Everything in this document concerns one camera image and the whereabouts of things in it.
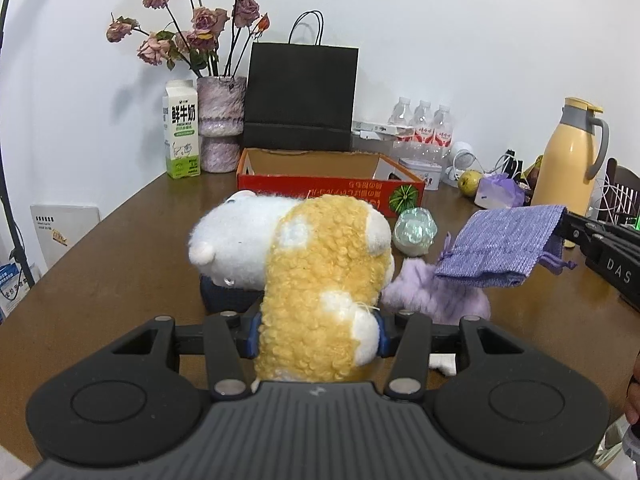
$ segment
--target gray handle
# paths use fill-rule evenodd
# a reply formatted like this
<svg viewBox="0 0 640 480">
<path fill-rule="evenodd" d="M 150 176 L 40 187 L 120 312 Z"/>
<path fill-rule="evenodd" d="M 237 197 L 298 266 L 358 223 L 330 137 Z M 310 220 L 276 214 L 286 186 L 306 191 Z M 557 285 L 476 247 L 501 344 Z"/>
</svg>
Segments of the gray handle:
<svg viewBox="0 0 640 480">
<path fill-rule="evenodd" d="M 609 147 L 609 125 L 598 117 L 590 117 L 589 122 L 594 126 L 602 128 L 602 141 L 600 142 L 600 151 L 596 157 L 596 161 L 593 166 L 587 169 L 587 173 L 584 175 L 587 180 L 593 180 L 600 171 L 604 163 L 604 158 L 607 156 L 607 148 Z"/>
</svg>

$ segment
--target green label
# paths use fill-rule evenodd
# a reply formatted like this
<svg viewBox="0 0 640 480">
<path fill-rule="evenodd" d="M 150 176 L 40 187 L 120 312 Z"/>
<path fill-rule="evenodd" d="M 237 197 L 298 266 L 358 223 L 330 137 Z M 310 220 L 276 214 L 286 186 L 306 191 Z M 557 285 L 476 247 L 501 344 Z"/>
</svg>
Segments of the green label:
<svg viewBox="0 0 640 480">
<path fill-rule="evenodd" d="M 182 178 L 184 176 L 197 176 L 200 174 L 200 157 L 185 156 L 166 161 L 166 172 L 171 178 Z"/>
</svg>

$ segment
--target person's hand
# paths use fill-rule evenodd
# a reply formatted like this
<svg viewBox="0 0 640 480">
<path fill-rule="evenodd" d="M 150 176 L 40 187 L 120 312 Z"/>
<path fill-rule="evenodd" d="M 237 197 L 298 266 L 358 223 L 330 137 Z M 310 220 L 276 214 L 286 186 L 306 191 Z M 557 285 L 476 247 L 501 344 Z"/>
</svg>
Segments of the person's hand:
<svg viewBox="0 0 640 480">
<path fill-rule="evenodd" d="M 634 364 L 634 378 L 640 382 L 640 355 Z M 634 425 L 640 420 L 640 384 L 631 383 L 626 391 L 625 416 L 629 424 Z"/>
</svg>

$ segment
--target red cardboard box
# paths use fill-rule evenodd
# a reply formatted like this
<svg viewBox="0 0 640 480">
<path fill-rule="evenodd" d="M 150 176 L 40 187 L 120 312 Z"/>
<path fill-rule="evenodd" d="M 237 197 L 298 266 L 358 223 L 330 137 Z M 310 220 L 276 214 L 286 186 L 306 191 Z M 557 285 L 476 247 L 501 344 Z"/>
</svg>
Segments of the red cardboard box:
<svg viewBox="0 0 640 480">
<path fill-rule="evenodd" d="M 246 148 L 238 165 L 238 189 L 301 198 L 354 196 L 384 216 L 395 217 L 404 209 L 420 206 L 424 182 L 375 153 Z"/>
</svg>

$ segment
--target yellow thermos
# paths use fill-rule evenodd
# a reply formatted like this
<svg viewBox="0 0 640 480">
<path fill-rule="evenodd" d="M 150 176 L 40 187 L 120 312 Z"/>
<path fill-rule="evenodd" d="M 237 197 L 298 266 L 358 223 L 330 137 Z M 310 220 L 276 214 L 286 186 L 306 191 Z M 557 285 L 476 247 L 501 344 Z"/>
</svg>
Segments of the yellow thermos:
<svg viewBox="0 0 640 480">
<path fill-rule="evenodd" d="M 531 205 L 562 204 L 585 215 L 595 177 L 609 146 L 609 126 L 594 114 L 602 108 L 568 97 L 562 118 L 546 145 Z M 602 129 L 600 149 L 596 149 L 594 126 Z"/>
</svg>

